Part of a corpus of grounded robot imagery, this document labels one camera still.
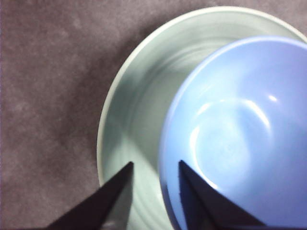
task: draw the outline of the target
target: blue bowl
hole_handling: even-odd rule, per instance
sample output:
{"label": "blue bowl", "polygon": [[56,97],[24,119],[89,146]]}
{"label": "blue bowl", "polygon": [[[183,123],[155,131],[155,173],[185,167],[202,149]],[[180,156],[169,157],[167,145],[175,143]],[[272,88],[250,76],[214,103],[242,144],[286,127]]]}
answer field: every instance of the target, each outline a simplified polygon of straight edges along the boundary
{"label": "blue bowl", "polygon": [[177,92],[160,142],[160,183],[186,230],[178,162],[267,225],[307,226],[307,45],[260,36],[206,58]]}

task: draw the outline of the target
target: black pointed tip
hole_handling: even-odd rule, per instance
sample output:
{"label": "black pointed tip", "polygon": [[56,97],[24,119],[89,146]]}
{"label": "black pointed tip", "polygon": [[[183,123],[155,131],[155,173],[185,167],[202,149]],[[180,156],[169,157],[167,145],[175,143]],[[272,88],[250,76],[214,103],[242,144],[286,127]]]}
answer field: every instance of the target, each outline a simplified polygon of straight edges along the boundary
{"label": "black pointed tip", "polygon": [[132,173],[134,168],[134,163],[132,161],[129,161],[123,168],[123,171],[126,171],[127,173]]}

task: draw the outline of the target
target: gray surface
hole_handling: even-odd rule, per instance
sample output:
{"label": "gray surface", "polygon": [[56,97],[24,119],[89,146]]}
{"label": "gray surface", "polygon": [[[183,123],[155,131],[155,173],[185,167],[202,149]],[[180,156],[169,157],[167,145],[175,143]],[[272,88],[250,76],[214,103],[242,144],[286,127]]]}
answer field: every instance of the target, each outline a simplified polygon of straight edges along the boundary
{"label": "gray surface", "polygon": [[98,187],[107,90],[155,28],[216,5],[273,14],[307,34],[307,0],[1,1],[1,227],[39,227]]}

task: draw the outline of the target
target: bowl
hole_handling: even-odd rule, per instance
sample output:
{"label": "bowl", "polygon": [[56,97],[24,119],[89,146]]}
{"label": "bowl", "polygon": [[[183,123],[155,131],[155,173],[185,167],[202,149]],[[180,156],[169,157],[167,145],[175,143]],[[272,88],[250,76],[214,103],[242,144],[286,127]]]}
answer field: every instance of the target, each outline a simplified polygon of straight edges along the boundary
{"label": "bowl", "polygon": [[231,43],[176,93],[163,126],[160,180],[187,230],[178,163],[266,225],[307,226],[307,44],[278,36]]}
{"label": "bowl", "polygon": [[131,53],[116,75],[101,113],[97,137],[100,184],[133,161],[134,189],[128,229],[170,230],[158,175],[165,115],[190,72],[216,49],[241,38],[281,35],[307,39],[263,12],[213,7],[171,20]]}

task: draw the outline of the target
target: dark triangular shape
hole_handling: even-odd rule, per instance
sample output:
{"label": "dark triangular shape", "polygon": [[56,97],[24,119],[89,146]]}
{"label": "dark triangular shape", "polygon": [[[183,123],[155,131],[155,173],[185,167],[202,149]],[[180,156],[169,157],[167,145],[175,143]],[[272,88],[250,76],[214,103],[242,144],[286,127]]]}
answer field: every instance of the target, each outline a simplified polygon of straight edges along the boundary
{"label": "dark triangular shape", "polygon": [[122,190],[131,183],[133,163],[129,162],[93,195],[50,224],[47,230],[98,230]]}
{"label": "dark triangular shape", "polygon": [[179,168],[216,226],[264,226],[260,220],[213,189],[184,161],[180,161]]}

